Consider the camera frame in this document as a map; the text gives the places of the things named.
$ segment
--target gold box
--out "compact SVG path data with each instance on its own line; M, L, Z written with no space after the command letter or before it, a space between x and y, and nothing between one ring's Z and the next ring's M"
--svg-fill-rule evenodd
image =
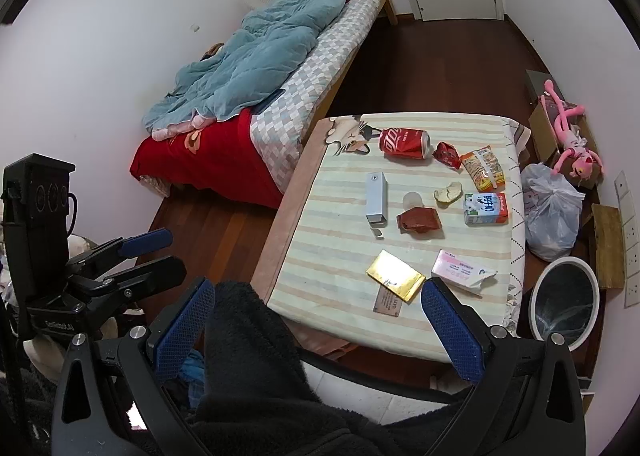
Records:
M367 274L406 303L411 301L427 279L420 272L414 271L404 261L387 251L380 252L380 255L367 269Z

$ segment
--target trash can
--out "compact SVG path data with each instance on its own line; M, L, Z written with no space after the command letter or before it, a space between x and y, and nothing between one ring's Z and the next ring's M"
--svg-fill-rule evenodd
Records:
M598 280L580 258L556 259L542 272L529 301L533 336L559 333L573 351L591 333L600 305Z

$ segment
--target blue comforter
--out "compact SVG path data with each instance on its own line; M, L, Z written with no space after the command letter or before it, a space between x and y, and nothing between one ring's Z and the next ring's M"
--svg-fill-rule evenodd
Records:
M225 121L279 88L316 46L345 0L274 0L251 11L212 58L183 66L175 89L143 118L149 133L196 113Z

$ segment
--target noodle package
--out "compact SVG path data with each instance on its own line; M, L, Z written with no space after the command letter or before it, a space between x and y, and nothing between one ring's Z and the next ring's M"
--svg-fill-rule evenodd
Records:
M494 192L504 185L504 171L491 146L462 155L460 160L479 192Z

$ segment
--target red blanket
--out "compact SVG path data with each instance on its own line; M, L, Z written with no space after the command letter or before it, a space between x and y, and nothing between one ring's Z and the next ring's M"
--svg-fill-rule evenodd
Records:
M251 113L245 108L237 117L207 126L200 132L195 153L185 145L190 133L161 142L148 137L136 151L129 171L137 179L147 175L189 183L231 200L277 209L282 193L255 150L250 123Z

